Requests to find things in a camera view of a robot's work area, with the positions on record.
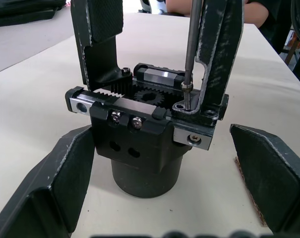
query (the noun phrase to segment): screw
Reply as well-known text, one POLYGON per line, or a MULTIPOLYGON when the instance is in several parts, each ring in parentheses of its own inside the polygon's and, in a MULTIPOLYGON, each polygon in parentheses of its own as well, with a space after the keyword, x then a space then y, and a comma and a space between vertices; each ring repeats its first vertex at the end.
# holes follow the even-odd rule
POLYGON ((130 74, 130 72, 131 72, 131 70, 128 67, 124 67, 124 68, 121 69, 121 73, 123 75, 128 75, 128 74, 130 74))
POLYGON ((180 84, 181 89, 184 92, 184 105, 185 110, 190 110, 190 92, 193 90, 193 83, 191 82, 189 85, 186 85, 184 82, 180 84))
POLYGON ((120 112, 117 112, 117 111, 113 111, 111 113, 111 118, 114 122, 118 123, 120 121, 120 118, 121 118, 121 113, 120 112))
POLYGON ((190 135, 189 138, 190 138, 190 140, 193 141, 193 142, 198 142, 198 141, 200 141, 200 137, 197 136, 197 135, 190 135))
POLYGON ((139 117, 135 117, 132 119, 132 126, 135 129, 140 129, 142 127, 142 120, 139 117))

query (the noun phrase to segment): black bag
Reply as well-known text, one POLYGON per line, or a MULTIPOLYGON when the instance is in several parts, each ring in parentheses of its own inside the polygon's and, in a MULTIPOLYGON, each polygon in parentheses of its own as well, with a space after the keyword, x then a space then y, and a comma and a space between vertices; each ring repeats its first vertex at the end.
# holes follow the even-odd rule
POLYGON ((0 0, 0 26, 51 19, 65 0, 0 0))

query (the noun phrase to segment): white table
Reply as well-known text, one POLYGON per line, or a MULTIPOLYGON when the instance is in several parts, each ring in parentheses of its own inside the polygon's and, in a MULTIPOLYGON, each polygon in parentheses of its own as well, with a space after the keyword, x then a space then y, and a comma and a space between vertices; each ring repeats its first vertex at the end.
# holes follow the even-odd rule
MULTIPOLYGON (((184 69, 188 18, 148 14, 124 16, 118 61, 184 69)), ((200 87, 203 67, 194 69, 200 87)), ((25 175, 68 131, 90 123, 67 111, 64 94, 80 86, 75 39, 51 47, 0 72, 0 211, 25 175)), ((300 83, 259 31, 244 26, 227 87, 229 106, 209 151, 185 154, 180 176, 168 193, 153 199, 127 195, 115 184, 110 160, 95 157, 90 185, 73 238, 93 234, 148 234, 170 230, 190 236, 227 236, 245 229, 268 233, 234 164, 231 123, 281 137, 300 156, 300 83)))

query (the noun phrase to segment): mounting hole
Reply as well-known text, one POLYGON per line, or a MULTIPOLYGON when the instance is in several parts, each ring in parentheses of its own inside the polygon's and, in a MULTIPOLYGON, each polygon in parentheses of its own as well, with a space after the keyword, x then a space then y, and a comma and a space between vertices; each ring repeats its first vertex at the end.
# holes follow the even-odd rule
POLYGON ((77 107, 77 109, 80 110, 82 113, 86 113, 86 112, 87 112, 86 106, 83 105, 82 103, 77 103, 76 107, 77 107))
POLYGON ((197 146, 200 145, 201 143, 201 139, 196 136, 196 135, 189 135, 187 137, 187 142, 191 145, 191 146, 197 146))
POLYGON ((215 117, 216 116, 216 112, 214 112, 212 110, 207 110, 207 111, 205 111, 205 115, 207 115, 209 117, 215 117))
POLYGON ((128 149, 128 152, 131 156, 135 157, 135 158, 139 158, 140 157, 140 152, 138 152, 137 150, 130 148, 128 149))
POLYGON ((110 148, 112 148, 114 151, 120 151, 120 149, 121 149, 121 147, 114 141, 110 141, 109 145, 110 145, 110 148))
POLYGON ((146 93, 142 97, 142 100, 145 101, 145 102, 152 101, 154 99, 156 99, 156 94, 155 93, 146 93))
POLYGON ((184 106, 183 106, 182 104, 176 104, 176 107, 177 107, 178 109, 184 109, 184 106))

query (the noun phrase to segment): black cylinder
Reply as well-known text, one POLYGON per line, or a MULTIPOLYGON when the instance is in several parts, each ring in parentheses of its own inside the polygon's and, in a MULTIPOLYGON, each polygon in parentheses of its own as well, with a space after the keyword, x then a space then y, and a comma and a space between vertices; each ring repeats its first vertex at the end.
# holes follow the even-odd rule
POLYGON ((168 163, 159 174, 152 174, 111 160, 112 173, 117 185, 126 193, 142 198, 158 197, 169 191, 180 173, 183 156, 168 163))

